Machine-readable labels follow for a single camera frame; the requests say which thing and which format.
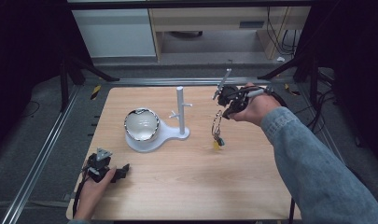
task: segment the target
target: wooden tabletop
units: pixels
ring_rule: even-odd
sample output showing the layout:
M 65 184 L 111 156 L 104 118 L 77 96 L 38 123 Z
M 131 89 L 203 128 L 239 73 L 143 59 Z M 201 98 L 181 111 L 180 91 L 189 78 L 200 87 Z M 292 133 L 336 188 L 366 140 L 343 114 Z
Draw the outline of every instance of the wooden tabletop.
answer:
M 185 87 L 186 140 L 170 140 L 150 153 L 126 143 L 124 119 L 147 107 L 172 127 L 178 120 L 176 87 L 112 89 L 105 102 L 88 155 L 101 147 L 113 153 L 110 166 L 129 163 L 125 179 L 110 184 L 94 219 L 102 220 L 232 220 L 287 219 L 291 196 L 261 128 L 223 119 L 225 146 L 213 149 L 211 128 L 219 109 L 216 87 Z M 66 215 L 72 218 L 73 200 Z M 300 218 L 296 209 L 295 218 Z

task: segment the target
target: round white base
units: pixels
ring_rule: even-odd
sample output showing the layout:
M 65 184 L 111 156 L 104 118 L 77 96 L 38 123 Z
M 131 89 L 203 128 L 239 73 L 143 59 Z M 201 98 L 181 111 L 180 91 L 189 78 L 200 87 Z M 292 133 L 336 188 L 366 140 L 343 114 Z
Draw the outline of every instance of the round white base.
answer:
M 168 126 L 162 119 L 160 119 L 159 133 L 153 141 L 136 141 L 128 134 L 125 134 L 125 140 L 128 146 L 137 152 L 151 152 L 159 148 L 164 142 L 168 140 L 185 140 L 189 137 L 189 129 L 185 127 L 185 133 L 180 134 L 180 128 Z

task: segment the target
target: white cup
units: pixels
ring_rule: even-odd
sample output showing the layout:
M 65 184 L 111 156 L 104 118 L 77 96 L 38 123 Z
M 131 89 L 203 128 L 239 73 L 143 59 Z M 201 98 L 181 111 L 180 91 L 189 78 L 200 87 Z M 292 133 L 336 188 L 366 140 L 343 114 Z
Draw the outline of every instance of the white cup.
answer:
M 160 119 L 147 108 L 131 111 L 124 120 L 125 132 L 135 141 L 151 142 L 157 137 Z

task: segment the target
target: human arm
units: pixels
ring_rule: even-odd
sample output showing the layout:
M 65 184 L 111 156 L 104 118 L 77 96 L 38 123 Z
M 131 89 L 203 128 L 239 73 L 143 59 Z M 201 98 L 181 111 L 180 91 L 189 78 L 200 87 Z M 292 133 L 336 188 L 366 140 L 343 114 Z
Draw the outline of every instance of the human arm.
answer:
M 250 99 L 246 110 L 230 118 L 252 122 L 265 132 L 303 222 L 378 223 L 378 202 L 367 188 L 295 115 L 270 97 Z
M 89 178 L 84 183 L 83 189 L 80 192 L 77 211 L 74 218 L 70 220 L 68 224 L 90 223 L 96 205 L 99 201 L 101 201 L 102 196 L 104 195 L 104 192 L 115 172 L 116 167 L 111 168 L 99 183 L 93 181 L 92 178 Z

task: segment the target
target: human hand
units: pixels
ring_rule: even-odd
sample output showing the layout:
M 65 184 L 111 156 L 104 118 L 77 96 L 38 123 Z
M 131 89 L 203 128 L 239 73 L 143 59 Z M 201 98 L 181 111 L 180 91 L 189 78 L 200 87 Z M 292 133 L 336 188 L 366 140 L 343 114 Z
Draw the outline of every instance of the human hand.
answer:
M 245 86 L 251 87 L 254 84 L 249 82 Z M 250 98 L 245 110 L 230 114 L 229 118 L 235 121 L 248 121 L 260 126 L 262 119 L 278 106 L 281 105 L 273 96 L 263 93 Z
M 116 167 L 111 168 L 99 183 L 96 183 L 92 178 L 84 183 L 74 219 L 91 220 L 95 207 L 101 201 L 116 170 Z

